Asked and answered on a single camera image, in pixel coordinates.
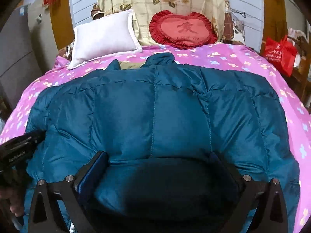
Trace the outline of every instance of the white sticker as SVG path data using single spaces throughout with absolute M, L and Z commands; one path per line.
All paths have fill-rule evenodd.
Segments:
M 24 7 L 21 7 L 21 9 L 20 9 L 20 15 L 25 15 L 25 8 Z

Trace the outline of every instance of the chinese character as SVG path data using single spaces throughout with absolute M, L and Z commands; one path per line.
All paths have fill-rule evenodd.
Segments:
M 186 31 L 186 32 L 189 31 L 189 32 L 192 32 L 192 33 L 197 33 L 195 31 L 191 30 L 191 26 L 193 26 L 193 24 L 190 23 L 190 22 L 185 22 L 185 23 L 182 23 L 180 25 L 177 25 L 177 28 L 182 27 L 182 29 L 180 31 L 178 31 L 178 32 L 181 33 L 183 31 Z

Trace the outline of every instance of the red ruffle trim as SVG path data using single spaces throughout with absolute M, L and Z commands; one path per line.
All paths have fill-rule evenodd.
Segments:
M 214 32 L 214 28 L 213 28 L 211 22 L 206 18 L 206 16 L 204 16 L 200 13 L 196 13 L 196 12 L 192 12 L 187 17 L 199 19 L 199 20 L 204 22 L 207 30 L 210 33 L 206 39 L 204 39 L 198 43 L 195 43 L 195 44 L 187 45 L 187 44 L 181 43 L 180 40 L 176 40 L 176 39 L 171 38 L 170 36 L 166 36 L 166 34 L 161 29 L 161 23 L 165 19 L 164 16 L 170 15 L 170 14 L 174 15 L 174 17 L 176 17 L 176 18 L 182 18 L 183 19 L 183 17 L 184 17 L 181 15 L 175 15 L 168 10 L 164 10 L 164 11 L 161 11 L 161 12 L 155 14 L 152 17 L 152 20 L 149 24 L 150 35 L 151 35 L 152 39 L 154 41 L 156 41 L 158 44 L 170 45 L 170 46 L 173 46 L 173 47 L 178 48 L 178 49 L 191 49 L 191 48 L 195 48 L 198 46 L 215 44 L 215 42 L 217 41 L 217 36 Z

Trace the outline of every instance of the bed sheet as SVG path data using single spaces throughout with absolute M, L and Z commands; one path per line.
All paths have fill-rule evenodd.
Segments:
M 175 61 L 220 70 L 237 70 L 259 74 L 267 79 L 279 95 L 285 111 L 289 133 L 290 150 L 299 162 L 301 196 L 296 213 L 294 233 L 298 233 L 311 212 L 311 117 L 294 92 L 287 86 L 275 67 L 246 46 L 214 44 L 190 50 L 179 50 L 171 46 L 147 46 L 142 53 L 100 58 L 90 61 L 74 70 L 68 70 L 69 61 L 58 56 L 55 66 L 36 79 L 23 92 L 15 110 L 9 117 L 0 144 L 24 134 L 28 115 L 36 98 L 47 87 L 57 86 L 88 74 L 95 69 L 105 69 L 112 60 L 141 62 L 160 52 L 171 52 Z

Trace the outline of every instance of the person's hand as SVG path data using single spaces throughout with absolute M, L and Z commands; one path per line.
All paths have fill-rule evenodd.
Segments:
M 24 203 L 21 191 L 12 187 L 0 186 L 0 199 L 10 200 L 10 210 L 16 217 L 24 215 Z

